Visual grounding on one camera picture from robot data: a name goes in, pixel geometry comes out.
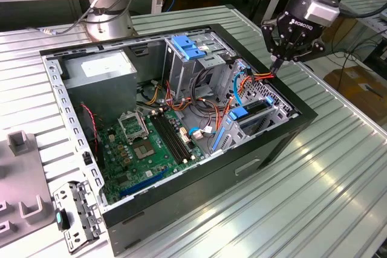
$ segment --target silver aluminum table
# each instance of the silver aluminum table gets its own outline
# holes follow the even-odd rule
[[[133,20],[140,34],[220,23],[270,64],[259,29],[236,10],[220,6]],[[0,132],[36,134],[51,193],[82,174],[38,51],[87,42],[82,27],[63,36],[0,33]],[[387,236],[386,133],[302,64],[284,66],[279,77],[319,114],[314,123],[264,170],[119,257],[373,255]],[[112,257],[102,231],[73,257]],[[56,224],[0,249],[0,257],[27,256],[70,256]]]
[[[342,0],[341,4],[352,12],[367,13],[382,7],[386,2],[387,0]],[[379,14],[369,18],[358,18],[357,20],[376,33],[386,31],[381,36],[387,37],[387,21],[381,19]]]

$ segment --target red cable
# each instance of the red cable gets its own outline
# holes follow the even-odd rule
[[[97,127],[96,127],[96,121],[94,120],[94,116],[93,116],[93,113],[91,113],[91,110],[84,104],[81,104],[81,106],[83,108],[86,109],[86,111],[89,113],[90,115],[90,118],[91,118],[91,122],[93,123],[93,129],[94,129],[94,138],[95,138],[95,142],[96,142],[96,152],[97,152],[97,145],[98,145],[98,141],[97,141]]]

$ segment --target green circuit board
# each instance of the green circuit board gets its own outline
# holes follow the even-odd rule
[[[183,127],[174,111],[167,111],[164,116],[170,122],[174,122],[178,128]],[[149,117],[143,117],[143,119],[149,135],[147,139],[137,138],[132,144],[128,143],[118,121],[117,124],[99,132],[104,159],[104,166],[100,167],[105,180],[103,192],[109,204],[120,200],[124,190],[141,185],[142,182],[151,183],[152,178],[161,179],[171,176],[204,159],[199,147],[191,143],[191,147],[185,146],[195,159],[187,159],[187,163],[176,162],[151,119]],[[135,118],[125,120],[122,124],[126,134],[141,130]]]

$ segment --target yellow cable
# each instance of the yellow cable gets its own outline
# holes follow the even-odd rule
[[[152,100],[151,100],[151,101],[149,101],[149,102],[147,102],[147,103],[145,103],[145,104],[147,104],[147,105],[151,105],[151,104],[155,103],[155,101],[156,101],[156,98],[157,98],[157,91],[158,91],[158,87],[156,87],[156,89],[155,89],[155,94],[154,94],[154,96],[153,96]]]

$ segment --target ram slot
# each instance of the ram slot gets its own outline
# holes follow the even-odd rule
[[[164,116],[152,116],[151,122],[155,126],[161,139],[164,141],[166,147],[173,155],[177,164],[183,163],[183,160],[188,160],[190,154],[186,149],[183,142],[177,136],[172,125],[168,122],[168,119]]]

